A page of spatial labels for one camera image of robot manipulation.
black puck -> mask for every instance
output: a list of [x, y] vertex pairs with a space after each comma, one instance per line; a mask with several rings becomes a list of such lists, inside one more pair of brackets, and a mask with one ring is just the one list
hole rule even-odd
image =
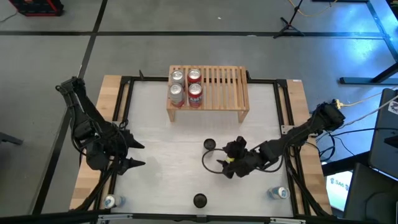
[[214, 141], [213, 139], [206, 139], [203, 143], [203, 146], [207, 150], [213, 150], [216, 148], [216, 141]]
[[193, 198], [193, 204], [197, 208], [203, 208], [207, 204], [207, 198], [204, 194], [197, 194]]

silver soda can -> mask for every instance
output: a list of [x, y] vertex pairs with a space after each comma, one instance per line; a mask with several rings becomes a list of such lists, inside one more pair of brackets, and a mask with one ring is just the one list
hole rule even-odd
[[184, 104], [184, 90], [180, 84], [176, 83], [170, 86], [169, 98], [175, 107], [179, 108]]
[[117, 195], [107, 195], [104, 199], [104, 207], [105, 208], [114, 208], [114, 207], [122, 207], [126, 199]]
[[286, 199], [290, 196], [290, 191], [286, 187], [273, 187], [267, 191], [267, 194], [272, 199]]
[[201, 85], [201, 73], [198, 69], [191, 69], [188, 73], [188, 85], [194, 83]]
[[176, 70], [172, 73], [172, 83], [178, 83], [185, 88], [185, 75], [181, 70]]

yellow tag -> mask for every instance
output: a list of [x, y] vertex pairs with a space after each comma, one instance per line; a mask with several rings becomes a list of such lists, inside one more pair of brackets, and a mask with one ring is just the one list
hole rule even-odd
[[227, 156], [227, 158], [225, 159], [225, 161], [226, 161], [227, 163], [233, 162], [234, 160], [235, 160], [235, 158], [229, 158], [228, 156]]

soda can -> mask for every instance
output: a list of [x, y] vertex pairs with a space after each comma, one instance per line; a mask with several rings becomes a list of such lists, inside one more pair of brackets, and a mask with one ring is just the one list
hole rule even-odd
[[172, 72], [172, 83], [178, 83], [185, 89], [185, 75], [181, 70]]
[[191, 69], [188, 73], [188, 85], [194, 83], [201, 85], [201, 73], [197, 69]]
[[201, 105], [202, 92], [199, 84], [192, 84], [188, 90], [188, 100], [191, 107], [197, 108]]
[[290, 191], [282, 186], [270, 188], [267, 193], [272, 199], [287, 199], [290, 196]]
[[180, 108], [184, 102], [184, 90], [178, 83], [170, 86], [169, 98], [173, 106]]
[[126, 199], [117, 195], [107, 195], [104, 199], [104, 208], [122, 207]]

red soda can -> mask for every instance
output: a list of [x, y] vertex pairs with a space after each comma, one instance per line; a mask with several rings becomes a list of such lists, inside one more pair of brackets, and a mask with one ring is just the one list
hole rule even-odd
[[188, 73], [188, 85], [201, 84], [201, 73], [197, 69], [191, 69]]
[[199, 84], [192, 84], [188, 90], [188, 100], [191, 107], [197, 108], [201, 105], [202, 91]]

